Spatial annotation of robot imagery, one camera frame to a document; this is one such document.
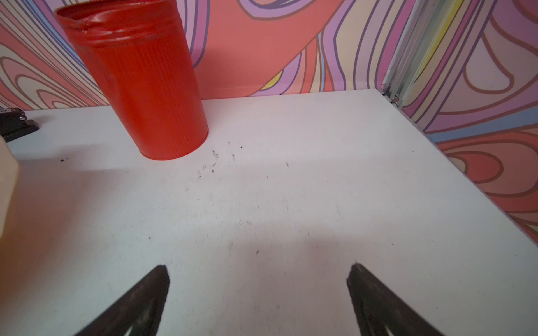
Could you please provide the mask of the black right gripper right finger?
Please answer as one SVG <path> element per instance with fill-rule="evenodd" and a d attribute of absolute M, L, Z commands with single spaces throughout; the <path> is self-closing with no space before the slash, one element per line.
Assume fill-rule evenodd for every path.
<path fill-rule="evenodd" d="M 361 335 L 441 334 L 363 265 L 352 265 L 347 287 Z"/>

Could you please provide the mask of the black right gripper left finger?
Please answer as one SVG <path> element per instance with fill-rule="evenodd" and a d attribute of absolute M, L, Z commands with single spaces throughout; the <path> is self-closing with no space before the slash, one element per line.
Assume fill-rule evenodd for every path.
<path fill-rule="evenodd" d="M 156 335 L 170 288 L 168 269 L 154 267 L 78 335 Z"/>

